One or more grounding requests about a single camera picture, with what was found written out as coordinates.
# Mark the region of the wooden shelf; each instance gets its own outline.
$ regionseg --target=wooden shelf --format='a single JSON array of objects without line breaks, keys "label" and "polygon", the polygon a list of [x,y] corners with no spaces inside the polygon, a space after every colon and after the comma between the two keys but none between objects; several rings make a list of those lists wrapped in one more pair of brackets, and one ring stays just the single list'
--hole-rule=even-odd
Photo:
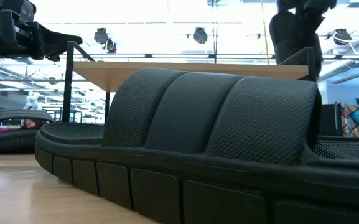
[{"label": "wooden shelf", "polygon": [[303,65],[227,65],[208,63],[74,62],[74,71],[104,91],[116,92],[124,80],[141,68],[166,68],[190,72],[211,72],[300,79],[308,75]]}]

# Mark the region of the wooden table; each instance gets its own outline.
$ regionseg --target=wooden table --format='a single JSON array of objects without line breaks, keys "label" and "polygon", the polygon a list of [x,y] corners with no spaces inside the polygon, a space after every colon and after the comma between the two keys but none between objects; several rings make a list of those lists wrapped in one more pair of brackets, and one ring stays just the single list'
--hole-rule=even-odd
[{"label": "wooden table", "polygon": [[74,62],[74,71],[107,92],[116,92],[124,80],[141,68],[166,68],[190,72],[301,79],[306,65],[227,65],[210,63]]},{"label": "wooden table", "polygon": [[38,165],[34,155],[0,155],[0,223],[155,222],[58,180]]}]

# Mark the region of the white figure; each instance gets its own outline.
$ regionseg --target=white figure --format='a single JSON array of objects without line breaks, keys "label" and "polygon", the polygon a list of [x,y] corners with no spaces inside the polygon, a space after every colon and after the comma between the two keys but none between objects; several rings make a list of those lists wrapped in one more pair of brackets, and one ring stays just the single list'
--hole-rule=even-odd
[{"label": "white figure", "polygon": [[29,92],[29,95],[26,97],[26,104],[23,109],[33,109],[33,110],[42,110],[42,105],[38,104],[38,98],[40,97],[39,93]]}]

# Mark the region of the spotlight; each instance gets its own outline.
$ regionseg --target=spotlight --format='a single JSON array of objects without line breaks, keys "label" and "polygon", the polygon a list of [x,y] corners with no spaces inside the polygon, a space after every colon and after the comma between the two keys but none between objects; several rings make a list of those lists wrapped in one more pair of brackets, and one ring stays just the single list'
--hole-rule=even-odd
[{"label": "spotlight", "polygon": [[207,33],[204,31],[204,28],[196,28],[196,31],[194,32],[193,39],[196,40],[199,44],[205,44],[208,36]]},{"label": "spotlight", "polygon": [[334,33],[334,43],[337,45],[347,45],[352,40],[351,35],[346,29],[336,29]]},{"label": "spotlight", "polygon": [[95,36],[93,37],[93,39],[98,44],[105,44],[105,42],[108,38],[109,37],[107,36],[106,28],[98,28],[95,32]]},{"label": "spotlight", "polygon": [[56,80],[55,77],[49,77],[48,79],[51,81],[51,82],[48,82],[49,84],[51,84],[51,85],[56,85],[57,84],[57,82],[53,82],[54,80]]}]

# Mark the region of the black metal frame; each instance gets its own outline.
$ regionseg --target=black metal frame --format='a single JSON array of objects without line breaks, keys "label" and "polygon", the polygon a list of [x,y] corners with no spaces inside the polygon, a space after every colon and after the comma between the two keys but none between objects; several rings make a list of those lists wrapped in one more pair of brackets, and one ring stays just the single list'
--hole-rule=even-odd
[{"label": "black metal frame", "polygon": [[[73,82],[73,69],[74,69],[74,49],[77,49],[83,56],[83,58],[94,62],[95,60],[86,53],[76,42],[67,42],[67,58],[66,58],[66,76],[65,76],[65,88],[63,94],[63,115],[62,122],[70,122],[70,109],[72,99],[72,82]],[[316,69],[315,69],[315,52],[313,47],[305,47],[302,50],[295,53],[293,56],[287,58],[280,65],[291,64],[299,57],[307,57],[309,75],[306,78],[310,81],[316,82]],[[105,122],[110,109],[110,92],[106,92],[105,97]]]},{"label": "black metal frame", "polygon": [[334,118],[335,118],[335,132],[337,136],[342,136],[342,118],[341,118],[341,104],[334,103]]},{"label": "black metal frame", "polygon": [[306,57],[308,63],[308,76],[306,80],[316,82],[316,67],[315,67],[315,51],[313,47],[304,47],[302,50],[293,54],[291,57],[285,59],[280,65],[290,65],[292,62],[298,61],[300,57]]}]

